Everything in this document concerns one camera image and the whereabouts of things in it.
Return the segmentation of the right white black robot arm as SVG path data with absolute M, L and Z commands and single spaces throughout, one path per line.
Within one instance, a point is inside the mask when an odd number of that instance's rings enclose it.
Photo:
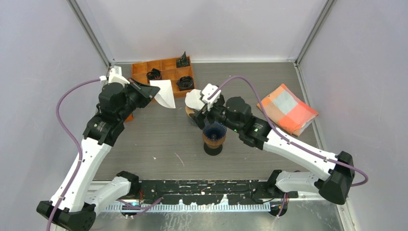
M 225 101 L 220 96 L 211 106 L 202 100 L 202 96 L 195 96 L 185 101 L 196 110 L 191 117 L 199 128 L 204 128 L 206 121 L 218 122 L 238 133 L 239 139 L 249 147 L 278 154 L 307 169 L 306 172 L 274 170 L 267 184 L 270 196 L 278 198 L 284 193 L 304 191 L 318 193 L 334 204 L 345 204 L 355 177 L 351 154 L 320 150 L 273 128 L 254 116 L 250 105 L 241 97 Z

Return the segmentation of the black round base disc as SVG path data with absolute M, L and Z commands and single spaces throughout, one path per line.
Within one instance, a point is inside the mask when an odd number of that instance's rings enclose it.
M 205 151 L 206 154 L 208 154 L 210 156 L 216 156 L 216 155 L 220 154 L 222 152 L 222 149 L 223 149 L 223 145 L 219 145 L 216 148 L 211 148 L 206 143 L 204 143 L 204 151 Z

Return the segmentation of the white paper coffee filter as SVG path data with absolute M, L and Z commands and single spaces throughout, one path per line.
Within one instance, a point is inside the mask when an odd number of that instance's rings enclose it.
M 186 106 L 190 109 L 200 111 L 205 105 L 205 103 L 201 101 L 201 97 L 202 97 L 201 90 L 198 89 L 191 90 L 186 94 L 185 97 Z

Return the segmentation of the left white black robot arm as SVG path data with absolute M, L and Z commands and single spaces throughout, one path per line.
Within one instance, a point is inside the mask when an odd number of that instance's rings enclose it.
M 133 79 L 109 80 L 98 96 L 97 113 L 88 121 L 82 141 L 75 141 L 77 156 L 60 188 L 48 201 L 41 201 L 37 212 L 48 220 L 47 230 L 88 231 L 95 218 L 113 201 L 140 194 L 139 177 L 127 171 L 91 196 L 87 191 L 103 159 L 124 130 L 126 119 L 146 107 L 160 88 Z

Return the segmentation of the blue glass dripper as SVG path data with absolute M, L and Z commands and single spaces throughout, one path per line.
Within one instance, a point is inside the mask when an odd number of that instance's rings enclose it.
M 206 124 L 202 131 L 206 138 L 217 141 L 226 136 L 227 127 L 219 122 L 214 122 Z

